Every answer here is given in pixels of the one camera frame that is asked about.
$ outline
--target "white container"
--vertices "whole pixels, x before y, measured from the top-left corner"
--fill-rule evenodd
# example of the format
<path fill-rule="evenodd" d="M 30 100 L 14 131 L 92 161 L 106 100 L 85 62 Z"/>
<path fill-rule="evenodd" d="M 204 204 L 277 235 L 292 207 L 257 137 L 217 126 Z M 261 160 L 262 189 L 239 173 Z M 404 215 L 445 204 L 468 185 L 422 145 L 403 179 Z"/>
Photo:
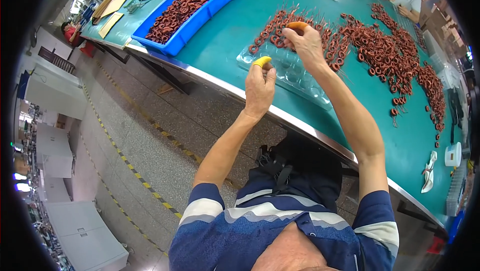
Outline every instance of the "white container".
<path fill-rule="evenodd" d="M 445 148 L 445 166 L 459 167 L 462 160 L 462 144 L 460 142 Z"/>

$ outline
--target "speckled floor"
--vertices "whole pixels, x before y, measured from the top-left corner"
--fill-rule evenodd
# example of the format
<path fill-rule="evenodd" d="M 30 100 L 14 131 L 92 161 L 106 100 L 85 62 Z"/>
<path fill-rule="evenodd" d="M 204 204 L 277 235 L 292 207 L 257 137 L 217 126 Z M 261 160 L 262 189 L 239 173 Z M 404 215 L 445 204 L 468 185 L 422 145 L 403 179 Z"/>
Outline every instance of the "speckled floor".
<path fill-rule="evenodd" d="M 124 94 L 109 82 L 96 61 L 111 75 Z M 80 77 L 86 85 L 111 139 L 153 190 L 182 213 L 187 205 L 197 165 L 150 124 L 139 113 L 138 107 L 166 132 L 175 136 L 185 148 L 204 157 L 243 106 L 204 87 L 199 87 L 189 96 L 174 89 L 159 95 L 157 91 L 165 83 L 133 58 L 127 64 L 122 64 L 110 54 L 97 51 L 93 59 L 82 54 L 76 68 L 75 76 Z M 137 108 L 129 103 L 125 94 L 138 105 Z M 262 120 L 243 144 L 229 177 L 238 184 L 244 184 L 248 170 L 254 166 L 257 148 L 261 144 L 275 145 L 285 135 L 286 131 L 281 127 Z M 130 170 L 131 167 L 109 141 L 90 106 L 83 120 L 72 124 L 70 143 L 77 156 L 75 176 L 71 180 L 73 198 L 97 199 L 97 206 L 102 209 L 101 215 L 107 226 L 119 241 L 135 251 L 129 256 L 130 266 L 126 269 L 168 270 L 168 258 L 127 220 L 99 181 L 97 172 L 123 210 L 160 249 L 168 251 L 179 219 Z M 354 184 L 354 180 L 344 178 L 338 200 L 339 215 L 350 224 L 355 218 L 357 205 L 346 194 Z M 225 204 L 232 206 L 236 190 L 224 184 L 221 195 Z M 399 218 L 411 219 L 403 215 Z"/>

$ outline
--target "cardboard sheet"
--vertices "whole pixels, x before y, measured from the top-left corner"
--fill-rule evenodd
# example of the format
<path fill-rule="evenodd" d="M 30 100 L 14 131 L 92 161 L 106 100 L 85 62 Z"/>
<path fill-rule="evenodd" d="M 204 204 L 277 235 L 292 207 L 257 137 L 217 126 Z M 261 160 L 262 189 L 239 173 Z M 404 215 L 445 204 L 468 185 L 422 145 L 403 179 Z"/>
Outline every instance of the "cardboard sheet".
<path fill-rule="evenodd" d="M 122 7 L 122 5 L 125 3 L 125 1 L 127 1 L 127 0 L 112 0 L 108 4 L 105 11 L 102 13 L 101 17 L 103 18 L 104 16 L 108 16 L 111 13 L 116 12 L 117 10 L 119 10 Z"/>
<path fill-rule="evenodd" d="M 107 34 L 109 33 L 110 29 L 115 25 L 115 23 L 120 20 L 120 18 L 123 16 L 122 13 L 114 13 L 108 21 L 105 23 L 105 25 L 100 29 L 98 34 L 104 39 Z"/>

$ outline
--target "green workbench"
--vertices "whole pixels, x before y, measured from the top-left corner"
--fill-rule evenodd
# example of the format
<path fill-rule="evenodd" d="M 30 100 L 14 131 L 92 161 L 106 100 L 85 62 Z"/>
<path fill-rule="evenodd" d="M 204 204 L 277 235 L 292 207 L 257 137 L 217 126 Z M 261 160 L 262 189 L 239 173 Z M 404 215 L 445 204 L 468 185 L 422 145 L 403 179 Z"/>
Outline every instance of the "green workbench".
<path fill-rule="evenodd" d="M 340 22 L 341 13 L 351 14 L 366 25 L 373 24 L 377 20 L 370 17 L 372 13 L 370 4 L 374 2 L 382 3 L 389 15 L 393 18 L 396 16 L 391 4 L 383 0 L 290 1 L 300 4 L 300 9 L 305 6 L 317 7 L 324 14 L 326 21 L 336 24 Z M 161 2 L 162 0 L 151 1 L 132 15 L 124 12 L 123 8 L 119 10 L 125 15 L 106 36 L 105 44 L 115 44 L 117 48 L 122 48 L 129 41 L 130 45 L 141 46 L 128 38 Z M 283 0 L 233 0 L 200 29 L 174 59 L 244 90 L 247 72 L 238 67 L 237 55 L 245 46 L 253 43 L 269 16 L 274 15 L 282 2 Z M 83 30 L 82 36 L 102 43 L 98 30 L 104 22 L 105 20 L 102 20 L 96 27 L 87 27 Z M 381 30 L 390 32 L 380 21 L 377 22 L 380 23 Z M 419 50 L 419 55 L 421 62 L 429 61 L 427 54 L 422 50 Z M 429 118 L 430 113 L 425 112 L 425 106 L 428 105 L 425 93 L 416 81 L 412 81 L 413 95 L 405 105 L 408 113 L 396 118 L 398 128 L 394 128 L 389 114 L 393 97 L 387 84 L 370 77 L 367 65 L 359 63 L 354 53 L 345 59 L 342 70 L 349 78 L 345 83 L 372 114 L 380 128 L 385 143 L 386 171 L 390 186 L 412 201 L 440 226 L 448 227 L 448 217 L 445 215 L 446 197 L 451 182 L 450 171 L 453 170 L 444 164 L 445 148 L 450 145 L 452 126 L 448 101 L 444 119 L 445 130 L 439 140 L 440 147 L 435 148 L 437 132 Z M 334 110 L 327 112 L 281 87 L 276 89 L 273 105 L 351 150 Z M 454 136 L 455 142 L 461 140 L 461 131 L 458 127 L 454 129 Z M 430 159 L 432 150 L 438 153 L 433 189 L 421 194 L 424 184 L 422 171 Z"/>

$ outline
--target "plastic bin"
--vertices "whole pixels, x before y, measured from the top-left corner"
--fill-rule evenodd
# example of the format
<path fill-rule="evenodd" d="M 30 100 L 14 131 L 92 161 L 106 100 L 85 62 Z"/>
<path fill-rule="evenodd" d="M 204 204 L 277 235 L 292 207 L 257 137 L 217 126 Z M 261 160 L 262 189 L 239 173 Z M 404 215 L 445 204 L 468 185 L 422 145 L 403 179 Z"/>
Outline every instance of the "plastic bin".
<path fill-rule="evenodd" d="M 187 42 L 214 14 L 232 0 L 209 0 L 200 7 L 165 44 L 155 43 L 145 39 L 148 31 L 153 26 L 155 19 L 160 16 L 174 0 L 164 0 L 135 30 L 131 38 L 137 40 L 143 46 L 161 52 L 165 55 L 175 56 L 187 44 Z"/>

